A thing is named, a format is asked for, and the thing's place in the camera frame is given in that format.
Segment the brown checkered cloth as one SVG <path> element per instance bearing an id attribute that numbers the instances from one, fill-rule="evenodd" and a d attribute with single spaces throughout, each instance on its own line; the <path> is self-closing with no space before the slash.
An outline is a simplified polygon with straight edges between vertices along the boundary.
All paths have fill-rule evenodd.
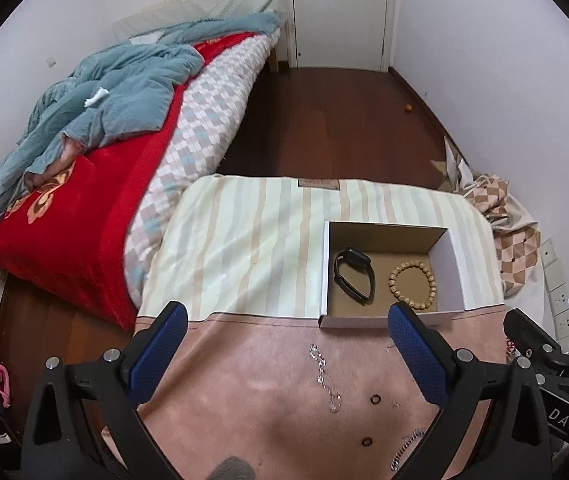
<path id="1" fill-rule="evenodd" d="M 522 290 L 539 261 L 538 222 L 511 194 L 509 182 L 497 174 L 462 178 L 453 186 L 488 221 L 506 297 Z"/>

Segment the white door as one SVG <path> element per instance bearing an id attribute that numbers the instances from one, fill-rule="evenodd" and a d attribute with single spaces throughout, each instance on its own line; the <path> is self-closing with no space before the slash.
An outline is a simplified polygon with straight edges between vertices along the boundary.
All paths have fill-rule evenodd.
<path id="1" fill-rule="evenodd" d="M 285 0 L 293 68 L 386 72 L 393 64 L 400 0 Z"/>

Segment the striped pillow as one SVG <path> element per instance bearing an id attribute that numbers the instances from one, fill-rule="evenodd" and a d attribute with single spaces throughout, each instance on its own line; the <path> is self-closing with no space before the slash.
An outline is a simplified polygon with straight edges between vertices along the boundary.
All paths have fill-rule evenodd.
<path id="1" fill-rule="evenodd" d="M 243 18 L 275 9 L 275 0 L 163 0 L 112 26 L 115 38 L 123 41 L 166 27 L 208 21 Z"/>

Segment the red blanket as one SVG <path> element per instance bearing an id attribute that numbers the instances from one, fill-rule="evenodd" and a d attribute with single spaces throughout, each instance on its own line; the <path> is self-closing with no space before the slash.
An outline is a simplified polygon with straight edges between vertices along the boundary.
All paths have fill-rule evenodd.
<path id="1" fill-rule="evenodd" d="M 196 50 L 204 55 L 205 66 L 255 35 L 261 34 L 239 32 L 201 41 Z M 0 269 L 131 330 L 139 308 L 125 281 L 125 240 L 194 78 L 176 88 L 161 130 L 86 152 L 68 142 L 62 158 L 2 217 Z"/>

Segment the white cardboard box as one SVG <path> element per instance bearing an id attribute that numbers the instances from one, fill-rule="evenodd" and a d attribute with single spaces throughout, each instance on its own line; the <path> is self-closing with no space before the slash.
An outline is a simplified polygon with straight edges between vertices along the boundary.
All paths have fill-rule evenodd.
<path id="1" fill-rule="evenodd" d="M 400 298 L 415 304 L 427 325 L 448 322 L 467 310 L 462 259 L 453 234 L 441 226 L 337 222 L 324 223 L 319 327 L 384 328 L 389 307 Z M 350 299 L 333 281 L 333 261 L 346 247 L 370 257 L 377 279 L 372 304 Z"/>

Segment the black smart band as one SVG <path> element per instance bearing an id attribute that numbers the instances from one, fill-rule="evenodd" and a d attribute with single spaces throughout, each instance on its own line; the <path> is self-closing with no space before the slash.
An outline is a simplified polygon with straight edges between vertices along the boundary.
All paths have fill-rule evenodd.
<path id="1" fill-rule="evenodd" d="M 377 279 L 372 261 L 364 252 L 353 247 L 339 252 L 333 261 L 333 281 L 357 304 L 369 306 L 373 303 Z"/>

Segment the checkered bed sheet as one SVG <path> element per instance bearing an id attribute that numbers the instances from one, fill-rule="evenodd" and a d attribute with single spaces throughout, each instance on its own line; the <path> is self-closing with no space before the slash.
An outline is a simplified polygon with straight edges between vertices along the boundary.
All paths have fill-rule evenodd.
<path id="1" fill-rule="evenodd" d="M 155 252 L 185 189 L 214 174 L 236 136 L 256 78 L 281 30 L 241 40 L 207 62 L 189 82 L 177 126 L 129 224 L 124 275 L 134 307 L 141 306 Z"/>

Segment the teal blue quilt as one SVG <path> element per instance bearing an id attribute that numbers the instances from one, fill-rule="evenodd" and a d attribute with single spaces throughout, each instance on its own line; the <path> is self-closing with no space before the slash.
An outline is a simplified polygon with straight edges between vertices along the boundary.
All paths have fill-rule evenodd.
<path id="1" fill-rule="evenodd" d="M 269 36 L 280 24 L 274 11 L 178 24 L 154 42 L 124 41 L 84 58 L 40 96 L 16 148 L 0 162 L 0 221 L 68 142 L 86 152 L 161 130 L 176 88 L 204 66 L 196 44 L 239 32 Z"/>

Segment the white wall socket strip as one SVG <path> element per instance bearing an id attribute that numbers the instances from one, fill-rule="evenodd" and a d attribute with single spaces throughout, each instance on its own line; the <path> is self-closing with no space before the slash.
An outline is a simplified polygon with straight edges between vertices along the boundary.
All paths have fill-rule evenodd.
<path id="1" fill-rule="evenodd" d="M 553 240 L 547 238 L 539 248 L 539 256 L 545 274 L 545 285 L 552 314 L 555 339 L 564 353 L 569 354 L 569 290 L 563 266 Z"/>

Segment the pink striped table cloth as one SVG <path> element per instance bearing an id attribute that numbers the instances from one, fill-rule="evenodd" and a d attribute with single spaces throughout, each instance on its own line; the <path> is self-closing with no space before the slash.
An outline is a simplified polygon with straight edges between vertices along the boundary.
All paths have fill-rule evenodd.
<path id="1" fill-rule="evenodd" d="M 399 446 L 433 419 L 385 330 L 319 327 L 328 221 L 449 229 L 469 305 L 444 336 L 502 360 L 493 233 L 465 198 L 362 180 L 201 178 L 170 218 L 137 318 L 148 327 L 170 300 L 188 310 L 187 337 L 140 408 L 182 477 L 237 456 L 260 479 L 388 479 Z"/>

